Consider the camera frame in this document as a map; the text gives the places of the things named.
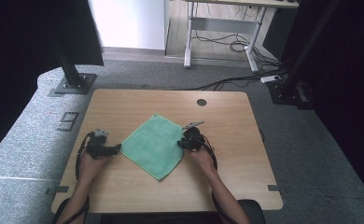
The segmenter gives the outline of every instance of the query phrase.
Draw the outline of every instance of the black curtain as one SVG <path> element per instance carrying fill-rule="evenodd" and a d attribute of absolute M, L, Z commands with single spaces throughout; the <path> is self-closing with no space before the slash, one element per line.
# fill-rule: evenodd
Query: black curtain
<path fill-rule="evenodd" d="M 87 1 L 0 1 L 0 141 L 37 89 L 60 67 L 54 41 L 73 64 L 104 65 Z"/>
<path fill-rule="evenodd" d="M 307 37 L 292 32 L 288 38 L 284 56 L 292 69 L 285 90 L 301 80 L 310 85 L 311 106 L 364 183 L 364 0 L 321 2 L 327 3 L 316 23 L 298 12 L 302 21 L 292 26 L 298 32 L 306 24 Z"/>
<path fill-rule="evenodd" d="M 299 8 L 278 8 L 264 38 L 263 47 L 289 66 L 311 37 L 331 0 L 296 0 Z"/>

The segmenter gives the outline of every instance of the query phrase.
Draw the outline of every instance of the desk leg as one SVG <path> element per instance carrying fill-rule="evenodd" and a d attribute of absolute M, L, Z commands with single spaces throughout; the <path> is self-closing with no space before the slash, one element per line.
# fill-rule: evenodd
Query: desk leg
<path fill-rule="evenodd" d="M 193 9 L 194 9 L 194 3 L 188 2 L 188 41 L 185 46 L 185 62 L 184 67 L 190 68 L 190 59 L 191 59 L 191 23 L 193 20 Z"/>
<path fill-rule="evenodd" d="M 261 24 L 263 22 L 263 18 L 264 18 L 264 14 L 266 13 L 266 7 L 261 7 L 260 8 L 260 13 L 259 13 L 259 19 L 257 20 L 257 24 L 255 26 L 255 30 L 254 30 L 254 34 L 252 34 L 252 38 L 251 41 L 249 43 L 249 46 L 245 47 L 245 53 L 246 53 L 246 57 L 248 58 L 249 64 L 251 65 L 251 70 L 253 73 L 257 73 L 258 67 L 256 65 L 255 62 L 255 58 L 252 55 L 252 50 L 255 47 L 255 42 L 258 38 L 258 34 L 259 34 L 259 30 L 261 27 Z"/>

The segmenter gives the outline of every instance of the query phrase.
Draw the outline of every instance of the grommet hole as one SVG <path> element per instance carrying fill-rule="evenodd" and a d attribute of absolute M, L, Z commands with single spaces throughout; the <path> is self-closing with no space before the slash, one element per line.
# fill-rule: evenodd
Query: grommet hole
<path fill-rule="evenodd" d="M 205 106 L 206 105 L 206 101 L 204 99 L 199 99 L 197 101 L 197 105 L 200 105 L 200 106 Z"/>

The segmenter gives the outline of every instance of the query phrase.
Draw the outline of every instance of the gray carpet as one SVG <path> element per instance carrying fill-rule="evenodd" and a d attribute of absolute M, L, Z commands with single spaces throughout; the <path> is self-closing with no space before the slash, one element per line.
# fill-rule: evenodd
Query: gray carpet
<path fill-rule="evenodd" d="M 89 94 L 48 97 L 63 72 L 47 72 L 0 144 L 0 223 L 51 222 L 54 191 L 95 89 L 180 90 L 251 75 L 242 67 L 193 65 L 186 70 L 180 63 L 105 61 L 105 67 L 77 69 L 98 75 Z M 264 133 L 284 201 L 281 210 L 264 211 L 267 223 L 364 223 L 364 186 L 314 111 L 274 105 L 258 81 L 244 88 L 227 84 L 222 90 L 248 94 Z M 57 131 L 64 112 L 79 113 L 71 132 Z M 97 215 L 88 220 L 98 221 Z"/>

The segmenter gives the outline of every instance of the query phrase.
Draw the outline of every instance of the forearm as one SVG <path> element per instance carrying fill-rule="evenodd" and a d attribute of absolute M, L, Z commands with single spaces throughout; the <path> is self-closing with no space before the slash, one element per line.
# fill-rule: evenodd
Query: forearm
<path fill-rule="evenodd" d="M 211 186 L 214 197 L 222 210 L 239 224 L 250 223 L 243 208 L 221 180 L 217 170 L 207 169 L 205 176 Z"/>
<path fill-rule="evenodd" d="M 87 197 L 89 195 L 91 182 L 81 181 L 77 182 L 74 193 L 71 196 L 68 204 L 64 208 L 57 224 L 64 223 L 68 218 L 73 216 L 77 211 L 79 211 L 83 206 L 85 206 Z M 83 223 L 84 212 L 75 218 L 71 223 Z"/>

